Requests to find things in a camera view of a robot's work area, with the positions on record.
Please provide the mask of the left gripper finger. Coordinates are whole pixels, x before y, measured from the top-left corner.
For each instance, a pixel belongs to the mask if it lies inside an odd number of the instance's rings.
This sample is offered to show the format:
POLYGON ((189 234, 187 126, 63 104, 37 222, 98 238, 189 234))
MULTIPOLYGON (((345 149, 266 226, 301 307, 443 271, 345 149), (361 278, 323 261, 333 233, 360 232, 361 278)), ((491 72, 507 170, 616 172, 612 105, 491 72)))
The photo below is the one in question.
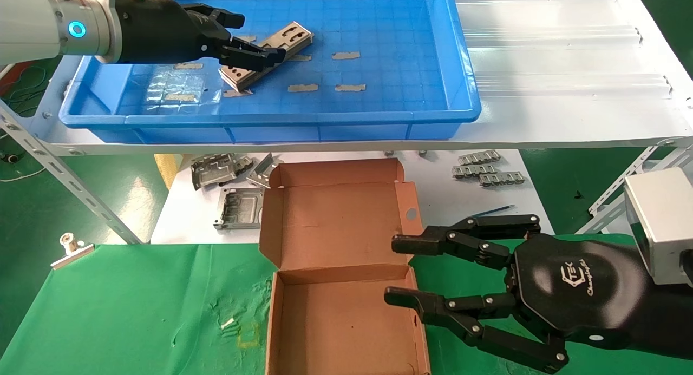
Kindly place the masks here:
POLYGON ((260 47, 238 38, 222 41, 219 48, 220 64, 247 71, 263 71, 272 68, 284 62, 285 58, 286 49, 260 47))
POLYGON ((229 37, 228 28, 238 29, 245 24, 245 15, 208 4, 186 3, 181 7, 190 17, 194 27, 209 37, 229 37))

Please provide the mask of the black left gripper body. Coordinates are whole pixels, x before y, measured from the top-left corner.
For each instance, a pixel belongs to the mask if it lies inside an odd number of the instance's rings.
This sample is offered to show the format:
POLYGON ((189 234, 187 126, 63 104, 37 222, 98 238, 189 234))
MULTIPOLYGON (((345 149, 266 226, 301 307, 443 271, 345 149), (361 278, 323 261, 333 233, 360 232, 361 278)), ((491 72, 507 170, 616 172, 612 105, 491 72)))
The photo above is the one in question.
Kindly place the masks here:
POLYGON ((215 57, 222 41, 194 27, 175 0, 115 0, 120 23, 119 64, 183 63, 215 57))

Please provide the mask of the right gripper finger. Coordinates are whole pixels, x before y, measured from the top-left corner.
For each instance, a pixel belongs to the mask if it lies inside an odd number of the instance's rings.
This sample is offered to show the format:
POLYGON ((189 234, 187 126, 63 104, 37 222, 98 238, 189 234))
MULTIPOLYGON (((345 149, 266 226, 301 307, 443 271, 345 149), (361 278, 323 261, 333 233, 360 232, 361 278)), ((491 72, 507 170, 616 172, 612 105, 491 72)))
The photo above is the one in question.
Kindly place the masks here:
POLYGON ((452 226, 428 226, 419 235, 394 235, 391 248, 398 254, 448 254, 501 271, 513 262, 513 253, 498 240, 537 234, 540 218, 533 214, 467 217, 452 226))
POLYGON ((539 372, 555 374, 569 362, 564 339, 539 334, 539 340, 535 341, 482 324, 482 320, 500 320, 519 314, 520 305, 512 293, 444 298, 435 293, 388 287, 384 290, 384 301, 414 310, 421 323, 446 328, 467 346, 539 372))

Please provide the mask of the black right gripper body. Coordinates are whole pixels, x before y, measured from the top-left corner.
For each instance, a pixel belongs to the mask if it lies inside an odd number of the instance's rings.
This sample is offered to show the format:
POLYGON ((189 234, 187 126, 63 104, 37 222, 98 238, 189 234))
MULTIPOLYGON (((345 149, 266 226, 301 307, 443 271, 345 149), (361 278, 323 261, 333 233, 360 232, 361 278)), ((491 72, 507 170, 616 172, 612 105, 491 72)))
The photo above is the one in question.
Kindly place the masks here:
POLYGON ((541 339, 691 359, 691 287, 655 284, 632 245, 529 239, 507 278, 515 318, 541 339))

